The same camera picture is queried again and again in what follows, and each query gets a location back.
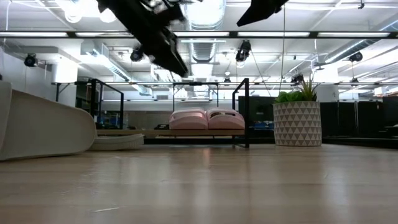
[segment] green plant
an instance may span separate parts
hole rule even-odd
[[[284,91],[279,93],[275,103],[295,102],[295,101],[316,101],[317,93],[315,92],[316,87],[312,87],[312,80],[309,82],[303,81],[302,87],[299,87],[299,91],[291,91],[286,93]]]

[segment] white planter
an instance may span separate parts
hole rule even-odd
[[[274,135],[278,146],[320,146],[322,127],[319,102],[274,104]]]

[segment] potted plant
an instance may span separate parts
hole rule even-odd
[[[322,127],[317,86],[301,82],[299,91],[280,92],[274,104],[274,135],[278,146],[320,146]]]

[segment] wooden floor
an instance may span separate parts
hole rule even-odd
[[[1,224],[397,223],[398,151],[147,147],[0,163]]]

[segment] ductwork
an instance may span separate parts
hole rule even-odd
[[[219,30],[223,25],[226,0],[204,0],[196,4],[186,5],[190,30]],[[192,43],[192,59],[199,63],[210,62],[216,52],[216,44]]]
[[[109,57],[109,49],[104,44],[102,44],[101,47],[98,47],[97,45],[95,45],[95,43],[92,40],[85,40],[83,41],[83,43],[81,43],[80,47],[81,55],[87,55],[87,54],[92,55],[93,52],[99,54],[97,56],[100,56],[100,59],[102,60],[100,63],[102,65],[104,65],[113,74],[122,78],[125,82],[143,82],[129,76],[128,75],[129,73],[125,71],[125,69],[123,69],[122,66],[118,65],[117,62],[112,60]],[[152,95],[152,90],[150,88],[146,88],[142,85],[132,85],[132,87],[135,88],[141,96]]]
[[[379,31],[387,31],[387,32],[396,32],[398,31],[398,20],[395,20],[394,22],[388,24],[387,26],[382,27],[381,29],[378,29]],[[329,53],[328,55],[325,56],[324,62],[325,63],[335,63],[340,60],[343,60],[344,58],[347,58],[356,52],[359,52],[360,50],[365,49],[366,47],[369,47],[372,44],[375,44],[376,42],[379,42],[380,39],[366,39],[366,40],[354,40],[344,47],[341,47],[338,50],[335,50],[332,53]]]

